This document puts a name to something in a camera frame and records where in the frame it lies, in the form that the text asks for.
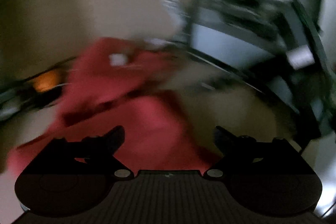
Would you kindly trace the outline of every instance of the round metal bolt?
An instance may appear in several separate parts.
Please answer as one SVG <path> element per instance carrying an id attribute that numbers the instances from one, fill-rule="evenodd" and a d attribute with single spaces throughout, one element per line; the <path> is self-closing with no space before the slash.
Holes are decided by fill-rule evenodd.
<path id="1" fill-rule="evenodd" d="M 129 170 L 126 169 L 119 169 L 116 172 L 114 172 L 114 175 L 118 178 L 126 178 L 131 174 Z"/>
<path id="2" fill-rule="evenodd" d="M 221 170 L 218 169 L 210 169 L 207 172 L 208 176 L 213 177 L 213 178 L 219 178 L 223 175 L 223 172 Z"/>

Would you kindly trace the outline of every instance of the red garment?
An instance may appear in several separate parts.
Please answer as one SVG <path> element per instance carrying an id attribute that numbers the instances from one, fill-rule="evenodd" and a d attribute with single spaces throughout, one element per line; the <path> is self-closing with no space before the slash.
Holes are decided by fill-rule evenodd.
<path id="1" fill-rule="evenodd" d="M 134 51 L 128 65 L 113 67 L 109 55 Z M 169 71 L 170 55 L 137 50 L 129 41 L 101 38 L 75 62 L 60 98 L 55 121 L 34 140 L 12 149 L 8 167 L 18 175 L 55 137 L 81 141 L 125 128 L 125 143 L 115 157 L 135 174 L 145 170 L 200 170 L 219 157 L 198 147 L 172 91 L 130 96 L 145 89 L 155 73 Z"/>

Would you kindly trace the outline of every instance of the orange object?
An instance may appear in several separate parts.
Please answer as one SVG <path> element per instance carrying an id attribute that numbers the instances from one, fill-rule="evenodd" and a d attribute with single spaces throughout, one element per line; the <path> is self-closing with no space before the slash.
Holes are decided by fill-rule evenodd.
<path id="1" fill-rule="evenodd" d="M 32 82 L 37 92 L 45 92 L 60 84 L 61 73 L 58 69 L 50 70 L 34 78 Z"/>

